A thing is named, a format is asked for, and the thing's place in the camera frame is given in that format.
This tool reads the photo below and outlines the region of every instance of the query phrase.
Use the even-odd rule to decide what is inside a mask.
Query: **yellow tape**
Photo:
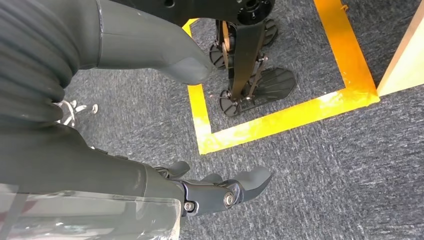
[[[346,16],[347,6],[342,5],[340,0],[314,2],[346,88],[212,133],[203,88],[201,85],[189,86],[200,154],[231,148],[380,101],[367,62]],[[184,29],[191,36],[190,25],[187,24]]]

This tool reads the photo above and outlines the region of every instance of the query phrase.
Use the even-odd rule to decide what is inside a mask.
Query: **robotic hand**
[[[53,103],[79,69],[153,68],[184,84],[205,81],[212,64],[177,25],[109,0],[0,0],[0,28],[0,184],[177,199],[183,216],[195,216],[249,201],[270,182],[262,167],[181,180],[184,162],[155,169],[110,156],[56,123],[63,113]]]
[[[221,212],[252,200],[262,193],[271,181],[271,173],[264,167],[240,172],[226,181],[215,173],[200,181],[181,180],[179,178],[190,170],[190,166],[184,161],[179,161],[169,168],[155,169],[165,179],[174,181],[184,189],[183,217]]]

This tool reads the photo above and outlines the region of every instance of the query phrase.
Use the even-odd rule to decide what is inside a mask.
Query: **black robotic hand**
[[[259,196],[268,186],[272,175],[264,167],[242,171],[229,180],[215,173],[202,180],[182,180],[190,166],[179,161],[169,168],[155,168],[162,176],[184,189],[184,210],[182,216],[198,216],[222,212]]]

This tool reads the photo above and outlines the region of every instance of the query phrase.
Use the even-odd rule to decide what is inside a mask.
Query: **robotic thumb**
[[[212,71],[210,60],[179,26],[109,0],[99,0],[98,8],[98,68],[152,68],[188,85],[204,82]]]

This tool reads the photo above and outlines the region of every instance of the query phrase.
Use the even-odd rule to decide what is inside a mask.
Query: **robotic finger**
[[[268,169],[257,167],[225,181],[217,174],[208,175],[201,181],[175,180],[185,192],[182,215],[190,217],[226,211],[259,196],[271,178]]]

